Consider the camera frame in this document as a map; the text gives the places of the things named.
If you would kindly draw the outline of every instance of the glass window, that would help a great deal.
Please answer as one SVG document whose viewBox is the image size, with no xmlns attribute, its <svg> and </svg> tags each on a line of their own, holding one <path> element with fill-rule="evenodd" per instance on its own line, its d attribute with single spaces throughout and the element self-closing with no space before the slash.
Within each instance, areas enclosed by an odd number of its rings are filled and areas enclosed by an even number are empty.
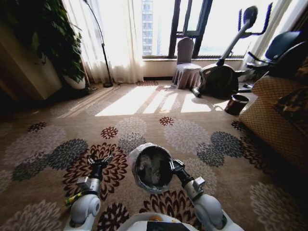
<svg viewBox="0 0 308 231">
<path fill-rule="evenodd" d="M 248 31 L 261 32 L 267 6 L 272 0 L 214 0 L 203 35 L 199 55 L 222 55 L 238 33 L 238 12 L 252 5 L 258 7 L 255 25 Z M 233 56 L 244 55 L 257 36 L 240 39 L 233 48 Z"/>
<path fill-rule="evenodd" d="M 180 16 L 179 16 L 178 31 L 183 31 L 187 6 L 188 6 L 188 0 L 182 0 L 180 3 Z"/>
<path fill-rule="evenodd" d="M 191 14 L 188 21 L 187 30 L 197 30 L 203 0 L 192 2 Z"/>
<path fill-rule="evenodd" d="M 143 55 L 168 55 L 174 0 L 142 0 L 141 3 Z"/>
</svg>

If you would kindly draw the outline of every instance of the potted plant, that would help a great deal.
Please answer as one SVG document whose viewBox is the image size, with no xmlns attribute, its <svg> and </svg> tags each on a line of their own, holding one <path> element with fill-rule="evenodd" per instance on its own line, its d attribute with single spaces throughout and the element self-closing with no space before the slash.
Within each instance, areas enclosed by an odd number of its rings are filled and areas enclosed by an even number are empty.
<svg viewBox="0 0 308 231">
<path fill-rule="evenodd" d="M 16 36 L 24 45 L 37 38 L 36 52 L 52 62 L 62 83 L 85 88 L 81 62 L 81 34 L 76 34 L 60 0 L 2 0 L 9 9 Z"/>
</svg>

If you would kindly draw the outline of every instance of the green leaves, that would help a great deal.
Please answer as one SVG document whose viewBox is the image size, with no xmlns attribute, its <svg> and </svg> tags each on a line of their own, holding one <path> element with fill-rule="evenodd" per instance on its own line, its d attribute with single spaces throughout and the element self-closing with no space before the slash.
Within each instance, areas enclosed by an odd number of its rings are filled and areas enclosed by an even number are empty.
<svg viewBox="0 0 308 231">
<path fill-rule="evenodd" d="M 37 55 L 45 54 L 60 77 L 68 75 L 77 83 L 82 81 L 81 34 L 74 33 L 60 0 L 19 0 L 10 7 L 17 20 L 16 35 L 22 43 L 31 44 L 36 33 Z"/>
</svg>

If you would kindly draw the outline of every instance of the window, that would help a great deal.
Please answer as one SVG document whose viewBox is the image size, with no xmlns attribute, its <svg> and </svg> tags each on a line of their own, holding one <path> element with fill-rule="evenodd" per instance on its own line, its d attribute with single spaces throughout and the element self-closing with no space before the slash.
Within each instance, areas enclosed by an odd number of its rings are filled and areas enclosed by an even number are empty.
<svg viewBox="0 0 308 231">
<path fill-rule="evenodd" d="M 261 32 L 272 1 L 276 0 L 141 0 L 143 44 L 147 45 L 143 47 L 144 58 L 174 58 L 183 37 L 194 40 L 193 58 L 218 58 L 238 33 L 239 10 L 257 6 L 257 20 L 249 31 Z M 243 57 L 256 39 L 240 39 L 232 56 Z"/>
<path fill-rule="evenodd" d="M 168 56 L 174 2 L 175 0 L 141 1 L 144 56 Z"/>
<path fill-rule="evenodd" d="M 238 11 L 255 5 L 258 7 L 257 20 L 248 31 L 261 32 L 266 17 L 267 6 L 270 1 L 259 0 L 214 0 L 206 24 L 199 55 L 222 55 L 232 39 L 238 33 Z M 228 15 L 227 20 L 222 20 L 222 15 Z M 233 56 L 245 55 L 249 45 L 254 43 L 257 36 L 240 39 L 233 48 Z"/>
</svg>

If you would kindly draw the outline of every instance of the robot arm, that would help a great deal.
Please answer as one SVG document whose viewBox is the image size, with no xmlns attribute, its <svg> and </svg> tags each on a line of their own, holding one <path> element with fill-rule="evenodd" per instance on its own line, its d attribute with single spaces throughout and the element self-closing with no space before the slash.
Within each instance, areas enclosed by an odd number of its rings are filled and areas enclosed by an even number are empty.
<svg viewBox="0 0 308 231">
<path fill-rule="evenodd" d="M 91 231 L 95 217 L 100 211 L 101 201 L 99 193 L 103 179 L 103 168 L 113 158 L 112 152 L 105 159 L 94 160 L 95 153 L 88 159 L 92 166 L 90 177 L 79 178 L 76 182 L 81 189 L 78 196 L 66 201 L 67 205 L 72 204 L 70 218 L 68 219 L 65 231 Z"/>
<path fill-rule="evenodd" d="M 219 201 L 210 195 L 204 194 L 202 177 L 194 179 L 185 170 L 185 165 L 180 160 L 170 162 L 173 173 L 179 178 L 182 187 L 194 205 L 198 220 L 206 227 L 207 231 L 244 231 L 235 224 L 223 211 Z"/>
</svg>

